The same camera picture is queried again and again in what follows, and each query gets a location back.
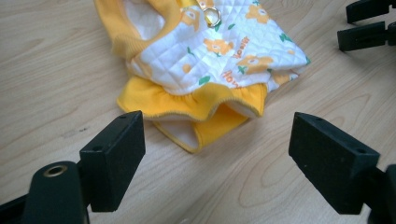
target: metal d-ring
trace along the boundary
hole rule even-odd
[[[218,14],[218,20],[217,20],[216,22],[208,23],[208,24],[207,24],[207,26],[208,26],[209,28],[215,28],[215,27],[216,27],[217,25],[219,25],[219,23],[221,22],[221,12],[220,12],[217,8],[215,8],[215,7],[207,7],[207,8],[204,9],[204,14],[205,14],[208,10],[214,11],[214,12],[216,12],[216,13]]]

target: black plastic bracket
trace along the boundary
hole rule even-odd
[[[396,224],[396,165],[377,169],[373,149],[324,119],[295,113],[289,155],[339,214],[357,215],[366,203],[369,223]]]
[[[396,0],[360,0],[346,7],[348,23],[362,21],[389,13],[389,6],[396,8]]]
[[[377,46],[396,45],[396,22],[385,27],[385,22],[377,22],[362,27],[356,27],[345,31],[339,31],[338,45],[342,51],[355,49],[367,49]]]
[[[114,119],[80,152],[38,170],[29,193],[0,206],[0,223],[89,223],[93,212],[113,212],[146,153],[140,111]]]
[[[396,0],[360,0],[346,7],[348,23],[389,13],[389,6],[396,8]],[[384,21],[356,27],[337,33],[339,49],[349,51],[385,45],[396,45],[396,22],[386,29]]]

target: yellow fabric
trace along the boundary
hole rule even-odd
[[[128,62],[151,43],[171,32],[180,22],[180,8],[176,0],[148,2],[163,16],[165,25],[154,38],[142,40],[126,17],[121,0],[95,0],[99,16],[112,40],[113,53]],[[266,94],[265,84],[229,89],[207,83],[190,94],[171,95],[162,86],[130,74],[130,80],[120,94],[118,104],[126,112],[141,110],[145,119],[155,120],[154,124],[161,132],[194,153],[248,119],[228,107],[227,103],[243,105],[259,117],[263,113]],[[189,146],[163,128],[161,119],[172,115],[191,121],[198,147]]]
[[[177,4],[180,7],[192,7],[192,6],[201,7],[197,0],[177,0]],[[212,21],[207,16],[205,16],[205,20],[208,25],[212,24]]]

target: light wood desk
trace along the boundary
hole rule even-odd
[[[396,47],[343,53],[346,0],[265,1],[312,59],[251,120],[191,155],[145,123],[147,155],[113,214],[92,223],[365,223],[339,216],[288,155],[295,111],[322,117],[396,162]],[[396,21],[387,16],[358,22]],[[122,112],[127,81],[92,1],[0,2],[0,203],[78,152]]]

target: yellow trim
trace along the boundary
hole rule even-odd
[[[197,0],[177,0],[177,4],[180,7],[192,7],[192,6],[201,7]],[[209,26],[212,24],[212,21],[207,16],[205,16],[205,21],[206,21],[207,25],[209,25]]]
[[[214,114],[209,120],[204,122],[191,122],[191,126],[194,129],[195,136],[197,138],[198,147],[189,146],[176,136],[169,133],[165,128],[163,128],[160,121],[154,121],[153,124],[158,130],[160,130],[160,132],[165,134],[173,142],[188,152],[197,153],[201,151],[203,147],[218,140],[224,134],[238,127],[247,120],[248,118],[231,110],[227,105],[220,105],[216,114]]]
[[[148,0],[151,6],[164,18],[165,25],[150,40],[143,40],[134,32],[133,25],[124,16],[121,0],[95,0],[95,6],[107,33],[113,42],[113,53],[131,61],[134,56],[153,42],[173,31],[180,22],[180,7],[175,0]]]

